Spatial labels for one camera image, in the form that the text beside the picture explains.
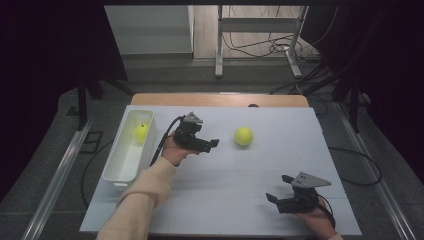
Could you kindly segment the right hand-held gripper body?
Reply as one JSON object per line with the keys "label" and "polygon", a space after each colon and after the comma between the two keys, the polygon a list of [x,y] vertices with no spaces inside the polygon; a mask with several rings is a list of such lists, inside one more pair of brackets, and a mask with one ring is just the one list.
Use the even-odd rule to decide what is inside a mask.
{"label": "right hand-held gripper body", "polygon": [[290,184],[293,196],[279,199],[276,204],[280,213],[307,213],[316,208],[319,203],[317,187],[330,186],[331,182],[305,172],[300,172]]}

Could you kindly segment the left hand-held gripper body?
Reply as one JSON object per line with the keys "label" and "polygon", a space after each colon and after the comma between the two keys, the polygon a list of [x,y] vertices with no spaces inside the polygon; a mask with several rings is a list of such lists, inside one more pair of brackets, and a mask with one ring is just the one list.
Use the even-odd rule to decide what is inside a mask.
{"label": "left hand-held gripper body", "polygon": [[214,147],[214,141],[206,141],[195,136],[202,128],[203,121],[190,112],[183,116],[173,135],[173,140],[182,148],[209,153]]}

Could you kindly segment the plain yellow tennis ball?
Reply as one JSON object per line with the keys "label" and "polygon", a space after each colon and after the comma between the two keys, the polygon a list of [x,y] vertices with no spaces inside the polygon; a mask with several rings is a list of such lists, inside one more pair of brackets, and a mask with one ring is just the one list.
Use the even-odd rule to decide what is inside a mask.
{"label": "plain yellow tennis ball", "polygon": [[234,141],[241,146],[247,146],[253,141],[253,132],[248,127],[240,127],[234,133]]}

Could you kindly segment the yellow tennis ball black print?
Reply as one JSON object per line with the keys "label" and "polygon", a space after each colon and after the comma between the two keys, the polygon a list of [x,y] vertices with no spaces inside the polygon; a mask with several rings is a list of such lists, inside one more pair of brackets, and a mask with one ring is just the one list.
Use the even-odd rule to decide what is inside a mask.
{"label": "yellow tennis ball black print", "polygon": [[140,142],[140,143],[144,143],[145,139],[147,137],[148,134],[148,130],[149,130],[149,125],[148,124],[139,124],[135,127],[134,129],[134,137],[135,139]]}

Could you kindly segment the white plastic bin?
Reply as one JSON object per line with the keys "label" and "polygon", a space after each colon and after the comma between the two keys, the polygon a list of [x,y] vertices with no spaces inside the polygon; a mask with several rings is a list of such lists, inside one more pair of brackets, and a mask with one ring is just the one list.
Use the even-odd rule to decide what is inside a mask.
{"label": "white plastic bin", "polygon": [[[134,129],[139,124],[149,125],[144,143],[138,142],[134,137]],[[128,106],[121,119],[102,178],[120,190],[130,186],[139,172],[146,169],[151,162],[156,132],[152,111]]]}

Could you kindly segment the person's left hand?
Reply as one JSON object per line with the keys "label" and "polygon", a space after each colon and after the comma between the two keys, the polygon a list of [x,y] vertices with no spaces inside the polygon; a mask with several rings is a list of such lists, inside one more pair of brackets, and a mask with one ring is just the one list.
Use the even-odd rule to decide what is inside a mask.
{"label": "person's left hand", "polygon": [[166,137],[161,156],[168,160],[172,165],[178,166],[189,155],[199,155],[199,151],[194,151],[179,146],[173,139],[175,132]]}

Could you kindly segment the person's right hand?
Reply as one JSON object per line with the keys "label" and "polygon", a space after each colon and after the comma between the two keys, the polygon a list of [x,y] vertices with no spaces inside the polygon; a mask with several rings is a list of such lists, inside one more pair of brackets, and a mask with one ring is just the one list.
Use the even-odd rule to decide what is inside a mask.
{"label": "person's right hand", "polygon": [[302,219],[319,240],[329,240],[337,234],[327,215],[319,208],[308,213],[295,213],[295,216]]}

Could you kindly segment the white table sheet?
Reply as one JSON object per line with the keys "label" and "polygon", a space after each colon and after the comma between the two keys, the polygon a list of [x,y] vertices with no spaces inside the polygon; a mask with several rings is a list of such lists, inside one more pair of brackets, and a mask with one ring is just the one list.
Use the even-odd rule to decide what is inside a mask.
{"label": "white table sheet", "polygon": [[[358,235],[358,226],[327,148],[308,107],[194,107],[203,121],[198,136],[219,139],[209,153],[187,157],[178,167],[171,197],[154,211],[150,231],[162,236],[286,237],[308,232],[301,220],[281,214],[266,194],[293,194],[282,175],[300,172],[328,180],[319,193],[330,203],[336,229]],[[234,141],[240,127],[253,141]]]}

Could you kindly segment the wooden table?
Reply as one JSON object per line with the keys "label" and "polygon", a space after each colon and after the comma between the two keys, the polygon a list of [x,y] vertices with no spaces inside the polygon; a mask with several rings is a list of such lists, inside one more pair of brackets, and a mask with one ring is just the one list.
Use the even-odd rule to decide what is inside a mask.
{"label": "wooden table", "polygon": [[266,95],[239,93],[138,93],[132,97],[132,105],[196,106],[196,107],[308,107],[300,95]]}

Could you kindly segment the dark floor socket plate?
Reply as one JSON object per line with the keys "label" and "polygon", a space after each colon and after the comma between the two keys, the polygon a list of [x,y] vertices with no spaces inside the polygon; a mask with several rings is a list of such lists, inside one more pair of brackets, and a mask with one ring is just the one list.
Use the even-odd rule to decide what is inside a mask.
{"label": "dark floor socket plate", "polygon": [[94,154],[98,151],[103,137],[102,131],[89,131],[80,148],[82,154]]}

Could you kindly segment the black stand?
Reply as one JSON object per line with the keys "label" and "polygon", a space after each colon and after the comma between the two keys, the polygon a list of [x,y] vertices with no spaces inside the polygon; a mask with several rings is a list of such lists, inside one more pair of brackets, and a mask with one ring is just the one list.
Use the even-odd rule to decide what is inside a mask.
{"label": "black stand", "polygon": [[333,73],[331,76],[319,81],[312,87],[302,91],[303,96],[310,95],[315,91],[338,81],[332,92],[332,99],[336,102],[342,101],[347,95],[350,96],[349,101],[349,118],[348,122],[356,133],[359,133],[358,128],[358,108],[359,108],[359,78],[355,72],[355,67],[352,64],[347,64],[340,70]]}
{"label": "black stand", "polygon": [[133,96],[135,91],[131,88],[120,83],[105,74],[96,72],[94,74],[83,73],[77,78],[77,92],[78,92],[78,111],[79,111],[79,125],[77,130],[81,131],[88,123],[88,110],[87,110],[87,97],[86,93],[89,93],[93,99],[102,99],[104,96],[104,90],[100,84],[101,81],[108,83],[116,89],[126,93],[129,96]]}

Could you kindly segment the white cabinet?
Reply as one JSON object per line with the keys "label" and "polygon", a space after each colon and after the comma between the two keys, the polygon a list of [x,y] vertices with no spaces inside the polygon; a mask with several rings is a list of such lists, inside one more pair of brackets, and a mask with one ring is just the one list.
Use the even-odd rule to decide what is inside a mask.
{"label": "white cabinet", "polygon": [[105,6],[121,55],[193,52],[191,5]]}

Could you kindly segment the dark curtain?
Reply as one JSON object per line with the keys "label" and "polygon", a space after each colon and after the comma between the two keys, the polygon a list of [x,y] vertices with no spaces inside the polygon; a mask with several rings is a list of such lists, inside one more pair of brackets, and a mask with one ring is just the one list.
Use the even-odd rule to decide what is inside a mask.
{"label": "dark curtain", "polygon": [[333,71],[361,54],[333,99],[343,99],[356,77],[369,116],[424,184],[424,0],[311,6],[301,37]]}
{"label": "dark curtain", "polygon": [[127,79],[106,0],[0,0],[0,201],[26,168],[58,109],[83,82]]}

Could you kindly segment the metal floor rail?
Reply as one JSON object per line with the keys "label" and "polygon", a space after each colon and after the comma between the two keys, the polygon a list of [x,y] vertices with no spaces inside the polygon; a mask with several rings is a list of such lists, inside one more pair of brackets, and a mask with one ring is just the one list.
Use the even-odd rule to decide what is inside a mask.
{"label": "metal floor rail", "polygon": [[[368,148],[366,147],[363,138],[359,133],[356,133],[348,122],[348,111],[340,104],[333,104],[338,116],[340,117],[344,128],[349,135],[354,149],[361,154],[364,154],[368,157],[371,156]],[[372,164],[369,160],[365,159],[364,161],[365,169],[368,175],[372,180],[378,181],[375,184],[376,192],[379,195],[379,198],[385,207],[390,220],[392,221],[395,230],[397,231],[401,240],[417,240],[417,235],[415,234],[412,225],[409,223],[404,211],[402,210],[400,204],[395,199],[395,195],[389,189],[386,181],[383,179],[383,173],[378,171],[378,168],[375,164]]]}
{"label": "metal floor rail", "polygon": [[75,132],[21,240],[38,240],[41,236],[92,123],[90,118]]}

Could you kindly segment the white metal desk frame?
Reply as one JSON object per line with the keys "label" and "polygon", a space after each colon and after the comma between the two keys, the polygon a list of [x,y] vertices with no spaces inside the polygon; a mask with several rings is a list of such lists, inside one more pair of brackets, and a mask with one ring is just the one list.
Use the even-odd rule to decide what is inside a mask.
{"label": "white metal desk frame", "polygon": [[223,76],[223,34],[224,33],[290,33],[292,39],[288,47],[284,47],[286,59],[295,78],[302,73],[295,58],[295,46],[307,12],[307,6],[301,6],[296,18],[225,18],[223,6],[217,7],[217,48],[215,56],[215,76]]}

